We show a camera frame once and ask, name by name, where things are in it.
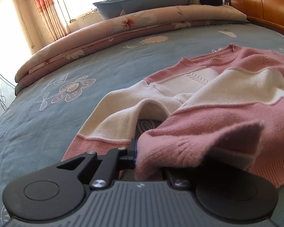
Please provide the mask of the pink and white knit sweater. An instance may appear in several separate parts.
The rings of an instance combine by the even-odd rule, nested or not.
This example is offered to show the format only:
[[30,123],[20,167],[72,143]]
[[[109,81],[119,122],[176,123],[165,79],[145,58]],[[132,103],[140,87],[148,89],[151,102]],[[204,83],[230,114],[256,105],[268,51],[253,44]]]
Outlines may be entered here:
[[138,139],[137,180],[161,167],[196,167],[212,156],[275,187],[284,185],[283,54],[231,44],[112,91],[85,121],[64,159],[128,147],[140,119],[160,125]]

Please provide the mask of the blue floral bed sheet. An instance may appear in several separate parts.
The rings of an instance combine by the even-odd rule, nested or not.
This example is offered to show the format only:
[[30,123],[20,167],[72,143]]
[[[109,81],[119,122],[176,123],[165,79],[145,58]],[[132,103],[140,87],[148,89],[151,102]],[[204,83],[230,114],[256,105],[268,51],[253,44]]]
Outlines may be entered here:
[[230,44],[284,54],[284,35],[253,24],[216,24],[111,38],[109,47],[84,56],[22,90],[0,117],[0,226],[9,221],[2,203],[15,178],[60,162],[100,100],[181,58],[220,51]]

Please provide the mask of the pink floral folded quilt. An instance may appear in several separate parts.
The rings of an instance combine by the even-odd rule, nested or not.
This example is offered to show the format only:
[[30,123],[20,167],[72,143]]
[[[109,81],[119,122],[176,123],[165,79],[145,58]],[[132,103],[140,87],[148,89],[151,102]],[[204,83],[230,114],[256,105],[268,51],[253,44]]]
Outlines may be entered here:
[[15,94],[42,77],[87,55],[137,37],[212,25],[244,22],[247,16],[227,5],[189,5],[157,8],[119,16],[77,30],[36,52],[15,76]]

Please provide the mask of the blue pillow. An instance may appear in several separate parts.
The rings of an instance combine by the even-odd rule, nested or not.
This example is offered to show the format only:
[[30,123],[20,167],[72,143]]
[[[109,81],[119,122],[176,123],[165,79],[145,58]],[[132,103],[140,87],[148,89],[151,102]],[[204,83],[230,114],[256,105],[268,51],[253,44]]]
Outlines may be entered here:
[[103,20],[155,8],[185,6],[192,0],[105,0],[93,3]]

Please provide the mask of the red striped curtain left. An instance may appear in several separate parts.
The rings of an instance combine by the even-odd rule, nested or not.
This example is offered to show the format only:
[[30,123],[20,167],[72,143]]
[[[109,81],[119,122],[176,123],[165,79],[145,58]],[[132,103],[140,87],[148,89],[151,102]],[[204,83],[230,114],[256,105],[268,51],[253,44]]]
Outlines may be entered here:
[[54,0],[34,0],[39,14],[53,41],[67,36],[68,32],[62,24],[55,7]]

